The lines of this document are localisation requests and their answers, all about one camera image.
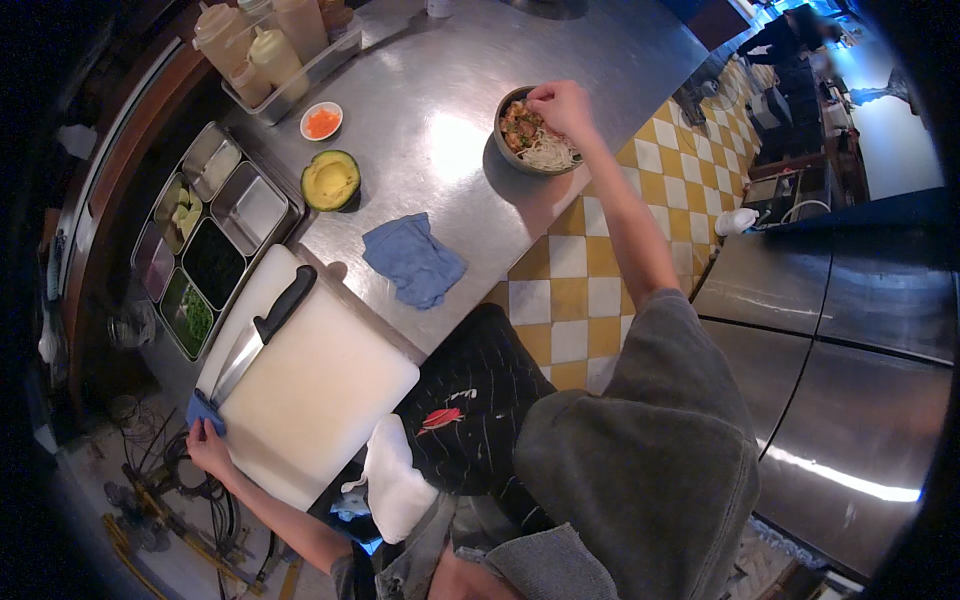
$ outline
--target white cutting board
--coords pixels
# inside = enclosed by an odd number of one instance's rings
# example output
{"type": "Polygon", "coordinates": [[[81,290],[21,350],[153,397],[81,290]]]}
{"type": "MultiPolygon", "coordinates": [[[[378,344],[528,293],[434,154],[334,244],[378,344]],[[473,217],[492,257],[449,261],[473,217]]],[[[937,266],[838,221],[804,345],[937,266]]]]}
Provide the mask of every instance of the white cutting board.
{"type": "MultiPolygon", "coordinates": [[[[197,381],[207,396],[240,330],[267,314],[300,264],[280,245],[264,255],[207,355],[197,381]]],[[[230,456],[261,488],[305,511],[419,378],[319,276],[220,406],[230,456]]]]}

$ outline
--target chef's knife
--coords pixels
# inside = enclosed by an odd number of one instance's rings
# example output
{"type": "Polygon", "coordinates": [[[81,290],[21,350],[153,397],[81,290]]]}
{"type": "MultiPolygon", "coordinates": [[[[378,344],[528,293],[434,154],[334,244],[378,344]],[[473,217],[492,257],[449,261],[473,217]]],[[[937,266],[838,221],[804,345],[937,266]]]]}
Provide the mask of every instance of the chef's knife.
{"type": "Polygon", "coordinates": [[[214,406],[223,404],[256,355],[264,346],[270,344],[274,334],[297,310],[316,281],[317,270],[310,265],[300,265],[297,268],[297,278],[276,299],[270,312],[267,313],[267,318],[253,317],[252,321],[240,331],[240,335],[237,336],[236,342],[227,354],[224,366],[220,369],[213,394],[210,396],[214,406]]]}

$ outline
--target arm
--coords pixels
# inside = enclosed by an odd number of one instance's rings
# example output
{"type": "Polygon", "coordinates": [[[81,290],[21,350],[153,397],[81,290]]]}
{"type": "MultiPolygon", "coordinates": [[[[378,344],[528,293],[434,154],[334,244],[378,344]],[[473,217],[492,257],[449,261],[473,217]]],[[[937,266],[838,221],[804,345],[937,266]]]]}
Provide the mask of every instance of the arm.
{"type": "Polygon", "coordinates": [[[554,131],[565,134],[580,151],[593,177],[610,230],[613,253],[634,304],[640,307],[654,290],[680,289],[673,257],[663,232],[590,116],[587,93],[575,82],[550,82],[527,95],[554,131]]]}
{"type": "Polygon", "coordinates": [[[290,544],[308,563],[326,574],[337,559],[352,553],[350,541],[316,518],[258,488],[230,460],[210,419],[197,419],[186,440],[193,463],[219,479],[263,524],[290,544]]]}

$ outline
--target hand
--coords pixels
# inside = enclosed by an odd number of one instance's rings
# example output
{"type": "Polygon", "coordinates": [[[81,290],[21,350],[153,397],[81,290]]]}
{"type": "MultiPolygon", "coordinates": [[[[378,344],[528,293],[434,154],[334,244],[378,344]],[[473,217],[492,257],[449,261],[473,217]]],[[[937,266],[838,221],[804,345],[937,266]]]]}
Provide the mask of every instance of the hand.
{"type": "Polygon", "coordinates": [[[193,421],[190,435],[186,439],[186,450],[190,453],[190,460],[194,465],[225,484],[236,473],[227,445],[217,435],[210,419],[204,419],[203,424],[199,419],[193,421]]]}
{"type": "Polygon", "coordinates": [[[595,136],[587,91],[572,81],[547,82],[527,94],[527,107],[543,117],[547,127],[570,138],[580,148],[595,136]]]}

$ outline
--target checkered floor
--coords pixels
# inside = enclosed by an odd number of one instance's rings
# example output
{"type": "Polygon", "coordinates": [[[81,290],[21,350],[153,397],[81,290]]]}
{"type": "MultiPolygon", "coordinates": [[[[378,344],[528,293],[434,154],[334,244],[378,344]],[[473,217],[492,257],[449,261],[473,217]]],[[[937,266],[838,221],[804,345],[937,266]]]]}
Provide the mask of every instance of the checkered floor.
{"type": "MultiPolygon", "coordinates": [[[[716,248],[717,216],[740,206],[747,167],[759,151],[744,113],[750,79],[756,79],[755,88],[769,86],[773,69],[755,66],[748,75],[739,64],[729,64],[721,80],[740,90],[731,106],[713,110],[704,102],[707,123],[691,129],[670,99],[616,154],[657,218],[687,293],[716,248]]],[[[600,393],[606,388],[636,311],[591,185],[487,301],[504,307],[524,346],[558,389],[600,393]]]]}

